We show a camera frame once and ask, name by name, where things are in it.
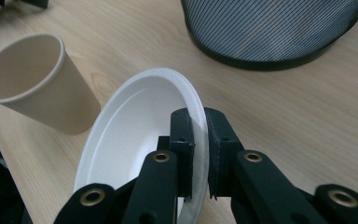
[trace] paper cup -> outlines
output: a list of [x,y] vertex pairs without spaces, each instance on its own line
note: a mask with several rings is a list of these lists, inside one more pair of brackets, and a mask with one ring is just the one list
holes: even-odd
[[0,50],[0,105],[68,134],[86,131],[101,111],[62,40],[51,34]]

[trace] black mesh wastebasket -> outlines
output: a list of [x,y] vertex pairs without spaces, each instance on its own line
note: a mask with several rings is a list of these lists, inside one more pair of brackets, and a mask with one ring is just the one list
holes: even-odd
[[358,0],[182,0],[182,6],[202,51],[254,70],[310,62],[358,20]]

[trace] wooden desk surface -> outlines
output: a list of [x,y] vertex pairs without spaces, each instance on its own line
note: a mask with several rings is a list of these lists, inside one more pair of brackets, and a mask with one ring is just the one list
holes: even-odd
[[[246,148],[265,152],[297,187],[358,191],[358,23],[298,68],[252,72],[218,63],[190,41],[179,0],[22,2],[0,9],[0,48],[21,36],[62,37],[102,105],[155,67],[186,76],[224,112]],[[67,136],[0,105],[0,148],[34,223],[51,223],[71,196],[89,131]],[[206,199],[199,223],[235,223],[228,199]]]

